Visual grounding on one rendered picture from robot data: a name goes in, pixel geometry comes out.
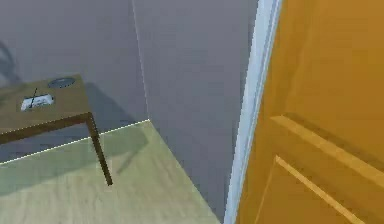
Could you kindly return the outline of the orange panelled room door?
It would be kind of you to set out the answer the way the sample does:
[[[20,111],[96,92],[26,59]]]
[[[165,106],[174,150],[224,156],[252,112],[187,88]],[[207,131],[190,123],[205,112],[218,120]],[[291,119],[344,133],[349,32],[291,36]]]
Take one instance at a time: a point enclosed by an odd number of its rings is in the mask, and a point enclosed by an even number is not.
[[[278,0],[235,224],[384,224],[384,0]]]

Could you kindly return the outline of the brown wooden table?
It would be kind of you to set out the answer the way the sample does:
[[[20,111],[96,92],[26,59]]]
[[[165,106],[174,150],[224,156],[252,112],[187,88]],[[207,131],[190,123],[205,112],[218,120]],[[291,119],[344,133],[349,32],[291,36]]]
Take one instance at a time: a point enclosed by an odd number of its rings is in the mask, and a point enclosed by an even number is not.
[[[75,83],[66,88],[49,88],[52,78],[1,87],[0,145],[85,123],[106,182],[112,185],[84,81],[80,74],[70,77],[75,79]],[[36,87],[36,96],[50,94],[54,103],[22,111],[22,101],[32,97]]]

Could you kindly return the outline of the grey round disc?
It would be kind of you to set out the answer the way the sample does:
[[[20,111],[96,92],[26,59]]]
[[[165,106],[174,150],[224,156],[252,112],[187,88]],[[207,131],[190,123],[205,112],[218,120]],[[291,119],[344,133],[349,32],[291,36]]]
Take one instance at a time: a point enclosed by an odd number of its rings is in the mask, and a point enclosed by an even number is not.
[[[66,88],[75,83],[75,79],[71,77],[58,78],[48,83],[49,88]]]

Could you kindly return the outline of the black thin pen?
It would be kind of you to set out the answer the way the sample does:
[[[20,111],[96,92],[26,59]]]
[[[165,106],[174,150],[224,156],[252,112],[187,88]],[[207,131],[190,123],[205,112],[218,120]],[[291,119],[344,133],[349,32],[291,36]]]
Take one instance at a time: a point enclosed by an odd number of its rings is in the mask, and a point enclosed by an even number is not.
[[[33,96],[32,96],[32,100],[31,100],[31,103],[30,103],[30,105],[29,105],[29,108],[32,108],[33,107],[33,102],[34,102],[34,99],[35,99],[35,97],[36,97],[36,93],[37,93],[37,87],[35,88],[35,91],[34,91],[34,94],[33,94]]]

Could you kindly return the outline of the white door frame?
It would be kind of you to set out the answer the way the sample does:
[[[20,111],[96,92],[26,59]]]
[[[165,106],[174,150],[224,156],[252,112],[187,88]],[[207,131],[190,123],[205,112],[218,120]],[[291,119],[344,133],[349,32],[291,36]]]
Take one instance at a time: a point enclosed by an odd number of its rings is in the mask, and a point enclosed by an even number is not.
[[[258,0],[223,224],[235,224],[284,0]]]

